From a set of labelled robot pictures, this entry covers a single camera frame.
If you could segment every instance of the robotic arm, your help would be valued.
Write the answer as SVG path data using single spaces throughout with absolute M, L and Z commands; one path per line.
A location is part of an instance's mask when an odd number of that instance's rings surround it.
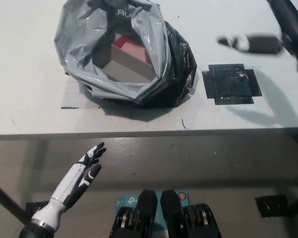
M 234 48 L 242 53 L 276 55 L 283 48 L 298 62 L 298 11 L 290 0 L 267 0 L 277 19 L 282 38 L 273 35 L 220 37 L 218 43 Z
M 75 163 L 54 191 L 48 205 L 37 211 L 19 238 L 53 238 L 60 227 L 61 215 L 80 199 L 101 169 L 99 157 L 106 151 L 104 143 L 91 148 Z M 96 164 L 85 176 L 84 173 Z

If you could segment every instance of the plastic bag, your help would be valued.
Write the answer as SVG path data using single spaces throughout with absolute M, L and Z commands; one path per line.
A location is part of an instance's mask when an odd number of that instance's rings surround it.
M 124 36 L 142 44 L 156 77 L 149 83 L 117 82 L 95 65 L 100 51 Z M 55 36 L 66 73 L 93 97 L 143 107 L 177 107 L 197 69 L 189 44 L 147 0 L 68 0 Z

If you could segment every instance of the robot finger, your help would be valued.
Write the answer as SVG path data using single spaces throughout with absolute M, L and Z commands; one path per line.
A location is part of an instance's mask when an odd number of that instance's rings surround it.
M 96 151 L 94 151 L 94 156 L 93 156 L 93 158 L 94 158 L 94 159 L 97 159 L 97 158 L 101 157 L 101 156 L 105 153 L 105 151 L 106 151 L 106 148 L 102 148 L 102 149 L 100 149 L 100 150 L 96 150 Z

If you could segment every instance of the white table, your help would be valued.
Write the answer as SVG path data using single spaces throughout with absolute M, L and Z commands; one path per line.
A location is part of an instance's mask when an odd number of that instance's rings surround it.
M 248 56 L 219 46 L 221 35 L 280 29 L 266 0 L 159 0 L 165 20 L 190 43 L 198 64 L 190 99 L 175 109 L 138 110 L 91 102 L 64 74 L 54 35 L 64 0 L 0 1 L 0 139 L 198 135 L 298 128 L 298 74 L 286 52 Z M 201 69 L 243 63 L 262 97 L 254 105 L 216 106 Z M 79 109 L 61 109 L 63 106 Z

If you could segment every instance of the black tape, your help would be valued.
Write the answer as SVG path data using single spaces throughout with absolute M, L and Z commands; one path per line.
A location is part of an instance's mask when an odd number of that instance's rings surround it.
M 288 214 L 288 200 L 285 195 L 256 197 L 261 217 L 283 217 Z
M 254 104 L 252 97 L 262 96 L 255 72 L 243 64 L 209 65 L 202 76 L 207 98 L 216 105 Z

